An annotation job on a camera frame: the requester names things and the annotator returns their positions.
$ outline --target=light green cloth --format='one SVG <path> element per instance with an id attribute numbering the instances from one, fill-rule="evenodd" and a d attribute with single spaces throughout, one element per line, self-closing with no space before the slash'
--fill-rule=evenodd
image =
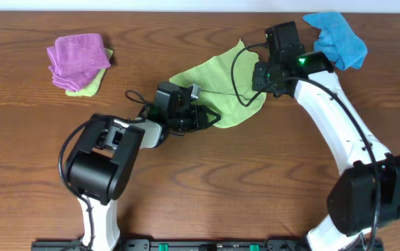
<path id="1" fill-rule="evenodd" d="M 105 49 L 107 51 L 107 56 L 109 59 L 113 55 L 114 51 Z M 82 97 L 82 96 L 87 96 L 91 97 L 95 95 L 98 92 L 98 89 L 100 88 L 102 76 L 104 76 L 105 69 L 101 69 L 98 74 L 95 76 L 95 78 L 87 84 L 81 91 L 66 91 L 67 96 L 72 96 L 72 97 Z"/>
<path id="2" fill-rule="evenodd" d="M 200 66 L 178 73 L 169 80 L 182 87 L 198 84 L 201 87 L 198 104 L 206 105 L 222 116 L 222 119 L 214 124 L 218 128 L 229 128 L 242 123 L 258 112 L 266 99 L 266 93 L 262 93 L 249 107 L 244 107 L 234 93 L 231 64 L 244 47 L 243 42 L 239 40 L 237 46 L 228 52 L 214 56 Z M 259 56 L 256 53 L 245 51 L 234 65 L 234 79 L 243 102 L 248 102 L 256 94 L 251 90 L 251 86 L 254 64 L 258 60 Z"/>

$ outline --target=folded towel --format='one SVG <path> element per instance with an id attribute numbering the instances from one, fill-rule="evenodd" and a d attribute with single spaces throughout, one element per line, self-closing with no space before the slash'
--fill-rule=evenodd
<path id="1" fill-rule="evenodd" d="M 112 54 L 114 53 L 114 51 L 106 49 L 107 50 L 107 56 L 110 57 L 112 56 Z M 89 83 L 87 84 L 81 91 L 66 91 L 66 95 L 67 96 L 72 96 L 72 97 L 81 97 L 81 96 L 87 96 L 87 97 L 91 97 L 93 95 L 95 95 L 98 92 L 98 89 L 100 88 L 100 84 L 101 84 L 101 79 L 102 76 L 104 76 L 106 69 L 101 69 L 98 74 L 95 76 L 95 78 Z"/>
<path id="2" fill-rule="evenodd" d="M 52 62 L 53 84 L 69 91 L 81 91 L 100 69 L 110 67 L 100 34 L 80 34 L 56 39 L 47 48 Z"/>
<path id="3" fill-rule="evenodd" d="M 329 60 L 336 62 L 335 65 L 340 70 L 361 68 L 367 55 L 367 47 L 353 33 L 341 13 L 314 13 L 303 18 L 313 27 L 322 30 L 319 39 L 314 43 L 315 52 L 324 52 Z"/>
<path id="4" fill-rule="evenodd" d="M 79 34 L 56 39 L 52 63 L 61 77 L 110 67 L 100 34 Z"/>

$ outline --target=cloth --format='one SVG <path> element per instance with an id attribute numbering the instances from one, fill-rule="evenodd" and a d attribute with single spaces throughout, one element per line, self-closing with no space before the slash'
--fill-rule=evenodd
<path id="1" fill-rule="evenodd" d="M 54 48 L 47 51 L 51 52 L 50 59 L 56 74 L 61 77 L 110 67 L 100 34 L 60 37 L 56 39 Z"/>
<path id="2" fill-rule="evenodd" d="M 110 59 L 111 56 L 113 55 L 114 51 L 106 49 L 107 51 L 107 57 Z M 91 97 L 94 96 L 97 92 L 98 89 L 100 88 L 101 84 L 101 79 L 102 76 L 104 76 L 106 69 L 101 69 L 99 70 L 98 74 L 95 76 L 95 78 L 87 84 L 81 91 L 66 91 L 67 96 L 72 96 L 72 97 L 81 97 L 81 96 L 87 96 Z"/>
<path id="3" fill-rule="evenodd" d="M 231 64 L 237 53 L 244 47 L 243 42 L 239 40 L 239 43 L 228 52 L 214 56 L 200 66 L 178 73 L 169 79 L 170 82 L 182 87 L 188 87 L 193 83 L 198 84 L 201 87 L 201 93 L 197 103 L 206 105 L 222 116 L 222 119 L 214 124 L 218 128 L 229 128 L 242 123 L 258 112 L 266 99 L 266 93 L 262 93 L 249 107 L 243 107 L 234 93 L 230 74 Z M 254 64 L 258 60 L 259 56 L 256 53 L 245 51 L 239 56 L 234 66 L 237 90 L 246 102 L 256 94 L 251 87 Z"/>
<path id="4" fill-rule="evenodd" d="M 110 67 L 102 37 L 99 34 L 80 34 L 56 39 L 55 46 L 47 48 L 52 62 L 53 84 L 80 91 L 99 73 Z"/>
<path id="5" fill-rule="evenodd" d="M 303 19 L 321 29 L 319 39 L 314 43 L 314 51 L 322 51 L 336 67 L 345 70 L 349 67 L 361 68 L 367 55 L 365 43 L 353 33 L 352 28 L 341 13 L 314 13 Z"/>

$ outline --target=white wall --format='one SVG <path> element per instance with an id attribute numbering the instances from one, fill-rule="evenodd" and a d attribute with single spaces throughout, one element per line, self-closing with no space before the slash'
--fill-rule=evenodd
<path id="1" fill-rule="evenodd" d="M 400 0 L 0 0 L 0 10 L 400 13 Z"/>

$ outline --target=stack of folded towels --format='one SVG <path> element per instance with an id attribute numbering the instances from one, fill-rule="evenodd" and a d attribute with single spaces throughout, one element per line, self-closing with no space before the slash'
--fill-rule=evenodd
<path id="1" fill-rule="evenodd" d="M 104 48 L 100 34 L 60 37 L 47 53 L 53 84 L 65 89 L 68 96 L 95 95 L 113 54 Z"/>

